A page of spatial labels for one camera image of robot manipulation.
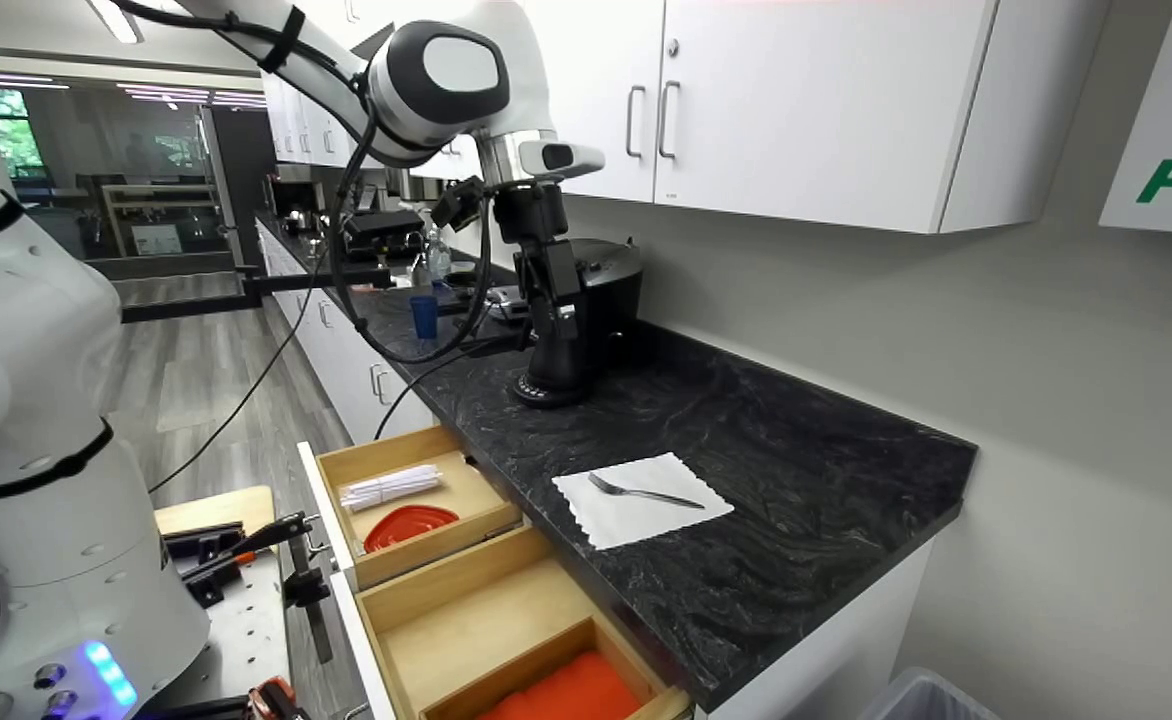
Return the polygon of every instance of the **window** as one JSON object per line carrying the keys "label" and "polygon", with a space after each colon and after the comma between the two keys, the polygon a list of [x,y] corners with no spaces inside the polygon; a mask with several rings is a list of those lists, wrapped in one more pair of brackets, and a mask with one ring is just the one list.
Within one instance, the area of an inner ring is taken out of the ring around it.
{"label": "window", "polygon": [[42,150],[31,140],[23,93],[0,87],[0,162],[9,163],[9,177],[19,181],[47,181],[47,163],[42,162]]}

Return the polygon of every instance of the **countertop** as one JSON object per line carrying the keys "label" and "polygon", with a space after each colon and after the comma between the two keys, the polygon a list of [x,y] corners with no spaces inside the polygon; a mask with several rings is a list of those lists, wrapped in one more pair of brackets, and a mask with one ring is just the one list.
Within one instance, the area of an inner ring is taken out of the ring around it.
{"label": "countertop", "polygon": [[[362,291],[358,315],[397,353],[427,348],[414,342],[410,291]],[[976,462],[958,437],[649,324],[577,408],[515,404],[522,368],[515,353],[466,357],[418,394],[704,708],[931,540]],[[678,454],[736,512],[591,554],[551,477],[656,454]]]}

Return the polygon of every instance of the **wire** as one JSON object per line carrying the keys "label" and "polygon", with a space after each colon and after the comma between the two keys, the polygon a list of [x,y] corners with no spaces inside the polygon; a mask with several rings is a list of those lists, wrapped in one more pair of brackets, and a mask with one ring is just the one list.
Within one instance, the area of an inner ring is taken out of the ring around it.
{"label": "wire", "polygon": [[150,498],[157,498],[160,487],[168,487],[175,477],[185,477],[225,434],[229,423],[254,404],[254,396],[262,394],[262,385],[267,382],[267,373],[280,364],[280,357],[298,343],[298,332],[309,315],[309,301],[311,301],[311,287],[303,291],[301,301],[301,311],[298,311],[298,324],[288,330],[288,335],[274,348],[274,357],[266,360],[262,378],[254,382],[254,388],[235,402],[235,408],[212,428],[212,437],[182,465],[172,470],[165,482],[157,482],[150,487]]}
{"label": "wire", "polygon": [[340,720],[372,718],[372,704],[347,708]]}
{"label": "wire", "polygon": [[379,423],[378,423],[378,439],[385,437],[385,428],[388,428],[388,421],[391,421],[391,412],[427,382],[427,378],[435,378],[439,368],[450,368],[450,364],[456,364],[466,353],[451,353],[451,357],[443,357],[443,360],[435,360],[431,368],[424,368],[418,382],[410,382],[410,388],[399,388],[397,396],[391,396],[391,404],[385,408],[385,417],[379,417]]}
{"label": "wire", "polygon": [[[151,8],[151,5],[136,5],[136,0],[111,0],[111,5],[119,14],[131,14],[131,16],[150,21],[150,24],[242,33],[242,35],[266,39],[266,45],[280,45],[283,39],[283,33],[266,27],[266,24],[249,24],[235,14],[229,14],[225,21],[203,21],[203,16],[182,16],[182,14],[165,14],[165,8]],[[311,61],[315,69],[332,73],[344,87],[352,87],[352,81],[340,73],[340,64],[332,57],[325,57],[321,48],[298,39],[292,53],[303,57],[303,61]]]}
{"label": "wire", "polygon": [[[352,208],[358,208],[358,191],[352,191],[352,187],[358,187],[358,177],[362,177],[362,162],[368,157],[372,140],[378,140],[378,123],[358,140],[352,162],[344,163],[344,177],[340,177],[340,234],[344,234],[344,235],[347,235],[347,222],[352,222]],[[467,315],[466,315],[466,324],[451,332],[451,342],[443,342],[439,348],[431,348],[431,353],[424,353],[424,357],[406,357],[406,353],[388,348],[385,342],[378,342],[372,330],[362,324],[362,315],[358,315],[358,309],[352,309],[352,301],[347,301],[344,246],[340,246],[340,240],[332,246],[332,280],[337,280],[337,298],[340,298],[344,311],[352,315],[352,330],[358,330],[358,332],[362,332],[379,357],[388,357],[391,364],[431,364],[431,360],[456,353],[456,348],[472,335],[472,330],[477,330],[477,322],[482,322],[482,311],[485,311],[485,298],[490,298],[490,287],[491,287],[491,208],[490,208],[490,204],[491,204],[491,200],[482,197],[482,255],[477,255],[477,269],[482,269],[482,274],[477,274],[477,291],[472,291]]]}

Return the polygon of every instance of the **open drawer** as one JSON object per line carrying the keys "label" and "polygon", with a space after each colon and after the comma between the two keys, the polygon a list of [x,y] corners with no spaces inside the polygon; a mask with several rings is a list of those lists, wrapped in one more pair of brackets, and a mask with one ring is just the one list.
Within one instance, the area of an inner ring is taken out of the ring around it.
{"label": "open drawer", "polygon": [[[451,558],[467,545],[482,545],[515,524],[515,510],[472,470],[459,454],[459,439],[450,428],[424,428],[379,444],[362,444],[347,454],[311,456],[301,444],[309,492],[315,500],[321,524],[332,540],[337,565],[352,571],[358,588],[385,586],[388,576],[424,568],[439,558]],[[385,473],[431,465],[443,485],[421,498],[406,498],[368,512],[344,512],[340,487],[378,482]],[[406,545],[368,554],[368,534],[406,503],[431,503],[456,512],[451,524],[414,538]]]}
{"label": "open drawer", "polygon": [[337,576],[332,598],[378,720],[485,718],[510,695],[545,691],[581,655],[608,670],[612,686],[599,687],[620,686],[628,718],[690,711],[690,695],[632,651],[538,530],[366,592]]}

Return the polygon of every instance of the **blue light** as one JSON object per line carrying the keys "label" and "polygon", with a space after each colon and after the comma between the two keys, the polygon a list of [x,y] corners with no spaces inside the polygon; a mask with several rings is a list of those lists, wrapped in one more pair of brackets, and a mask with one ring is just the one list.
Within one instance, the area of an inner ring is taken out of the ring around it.
{"label": "blue light", "polygon": [[102,666],[107,666],[111,662],[111,651],[106,647],[106,643],[90,643],[90,662],[102,670]]}
{"label": "blue light", "polygon": [[142,701],[142,691],[130,682],[130,672],[111,662],[107,643],[90,639],[85,651],[90,651],[95,676],[106,682],[106,687],[111,691],[111,701],[131,708]]}
{"label": "blue light", "polygon": [[136,687],[131,686],[119,686],[119,687],[111,687],[111,701],[118,704],[136,704]]}

